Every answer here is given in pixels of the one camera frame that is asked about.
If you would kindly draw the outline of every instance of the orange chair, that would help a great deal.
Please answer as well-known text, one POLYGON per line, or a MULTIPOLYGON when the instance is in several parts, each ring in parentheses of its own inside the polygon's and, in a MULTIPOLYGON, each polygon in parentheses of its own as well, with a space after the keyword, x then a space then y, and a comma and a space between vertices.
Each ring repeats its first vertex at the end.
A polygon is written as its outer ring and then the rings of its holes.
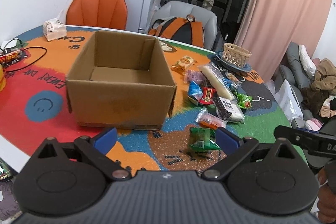
POLYGON ((125 30, 125 0, 73 0, 67 12, 67 25, 125 30))

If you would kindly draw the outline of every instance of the pile of clothes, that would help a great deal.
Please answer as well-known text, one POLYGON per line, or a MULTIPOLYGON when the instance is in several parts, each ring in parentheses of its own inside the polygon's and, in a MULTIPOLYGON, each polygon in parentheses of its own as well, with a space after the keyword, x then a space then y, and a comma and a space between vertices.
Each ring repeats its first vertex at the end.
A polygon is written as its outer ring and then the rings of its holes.
POLYGON ((301 89, 302 105, 314 116, 331 118, 336 115, 336 67, 327 58, 316 67, 309 88, 301 89))

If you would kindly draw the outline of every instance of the finger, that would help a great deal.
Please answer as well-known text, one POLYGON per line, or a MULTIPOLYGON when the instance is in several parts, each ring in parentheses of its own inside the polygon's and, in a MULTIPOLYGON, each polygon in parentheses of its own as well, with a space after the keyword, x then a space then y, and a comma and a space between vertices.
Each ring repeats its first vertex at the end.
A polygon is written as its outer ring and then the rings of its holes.
POLYGON ((328 217, 335 217, 336 218, 336 208, 329 208, 325 206, 322 202, 317 203, 317 208, 320 210, 321 213, 323 213, 325 216, 328 217))
POLYGON ((327 181, 327 173, 324 170, 324 168, 322 168, 319 172, 319 174, 317 175, 317 179, 320 182, 320 185, 325 184, 327 181))
POLYGON ((321 203, 326 207, 336 208, 336 195, 331 191, 328 185, 325 184, 320 187, 318 197, 321 203))
POLYGON ((322 223, 333 223, 335 222, 336 218, 334 217, 329 217, 329 216, 325 216, 323 213, 319 212, 318 213, 318 217, 319 217, 319 220, 322 222, 322 223))

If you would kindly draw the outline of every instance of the curtain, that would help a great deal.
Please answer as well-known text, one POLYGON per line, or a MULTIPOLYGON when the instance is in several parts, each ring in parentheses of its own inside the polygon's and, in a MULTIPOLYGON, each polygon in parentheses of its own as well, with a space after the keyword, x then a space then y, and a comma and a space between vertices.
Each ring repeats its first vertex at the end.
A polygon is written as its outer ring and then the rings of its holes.
POLYGON ((264 81, 280 64, 290 41, 311 56, 332 0, 250 0, 235 44, 251 51, 249 64, 264 81))

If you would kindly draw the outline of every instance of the backpack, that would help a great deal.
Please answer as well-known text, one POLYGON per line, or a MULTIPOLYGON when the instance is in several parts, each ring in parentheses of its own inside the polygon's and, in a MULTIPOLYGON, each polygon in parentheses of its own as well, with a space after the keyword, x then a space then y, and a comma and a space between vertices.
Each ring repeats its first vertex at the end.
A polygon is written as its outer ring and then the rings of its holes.
POLYGON ((148 34, 203 48, 204 28, 193 15, 161 18, 154 22, 148 34))

